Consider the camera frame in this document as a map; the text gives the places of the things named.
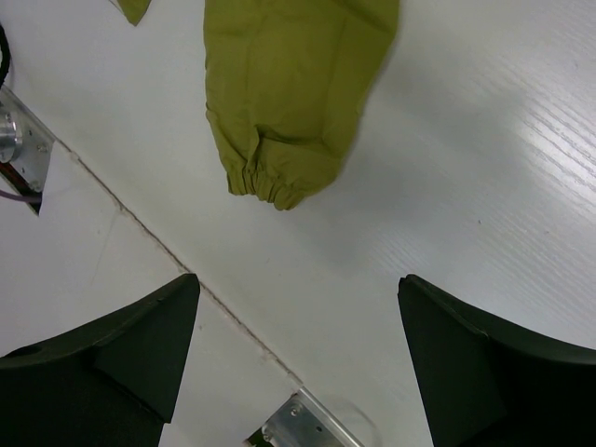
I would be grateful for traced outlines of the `olive green jacket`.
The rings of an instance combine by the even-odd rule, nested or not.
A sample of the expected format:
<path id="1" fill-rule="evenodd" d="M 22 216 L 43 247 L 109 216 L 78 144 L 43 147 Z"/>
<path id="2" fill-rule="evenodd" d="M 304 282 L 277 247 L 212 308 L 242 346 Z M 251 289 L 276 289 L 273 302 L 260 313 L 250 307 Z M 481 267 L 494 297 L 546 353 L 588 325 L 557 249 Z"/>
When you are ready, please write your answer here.
<path id="1" fill-rule="evenodd" d="M 291 210 L 340 174 L 397 1 L 209 1 L 206 117 L 235 196 Z"/>

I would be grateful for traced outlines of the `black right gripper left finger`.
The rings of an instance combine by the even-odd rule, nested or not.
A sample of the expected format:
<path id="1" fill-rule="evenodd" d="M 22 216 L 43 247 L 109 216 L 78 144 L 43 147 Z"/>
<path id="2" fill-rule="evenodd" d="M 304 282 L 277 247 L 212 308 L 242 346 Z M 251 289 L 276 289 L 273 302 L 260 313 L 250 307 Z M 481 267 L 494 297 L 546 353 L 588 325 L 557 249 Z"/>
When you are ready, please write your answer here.
<path id="1" fill-rule="evenodd" d="M 1 358 L 4 446 L 157 446 L 171 422 L 200 286 L 139 301 Z"/>

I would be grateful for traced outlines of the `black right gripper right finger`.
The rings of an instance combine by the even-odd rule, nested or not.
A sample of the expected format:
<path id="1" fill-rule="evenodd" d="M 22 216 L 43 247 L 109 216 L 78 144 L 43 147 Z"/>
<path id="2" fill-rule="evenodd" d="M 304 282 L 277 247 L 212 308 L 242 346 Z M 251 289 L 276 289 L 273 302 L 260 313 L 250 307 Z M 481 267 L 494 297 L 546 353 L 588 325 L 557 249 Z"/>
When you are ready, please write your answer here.
<path id="1" fill-rule="evenodd" d="M 595 352 L 400 280 L 400 315 L 436 446 L 592 446 Z"/>

